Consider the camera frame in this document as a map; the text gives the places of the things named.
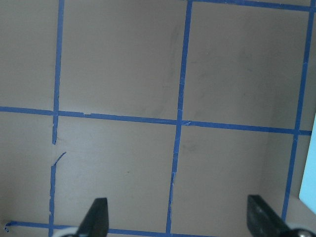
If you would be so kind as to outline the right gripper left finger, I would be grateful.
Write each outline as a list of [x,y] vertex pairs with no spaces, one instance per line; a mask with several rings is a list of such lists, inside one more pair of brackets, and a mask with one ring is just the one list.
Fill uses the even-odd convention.
[[106,237],[109,230],[108,201],[96,198],[81,222],[77,237]]

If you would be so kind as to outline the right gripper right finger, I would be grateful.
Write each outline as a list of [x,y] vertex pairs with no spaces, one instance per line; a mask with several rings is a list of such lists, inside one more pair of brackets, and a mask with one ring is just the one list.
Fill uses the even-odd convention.
[[247,197],[247,228],[253,237],[314,237],[302,228],[290,228],[260,195]]

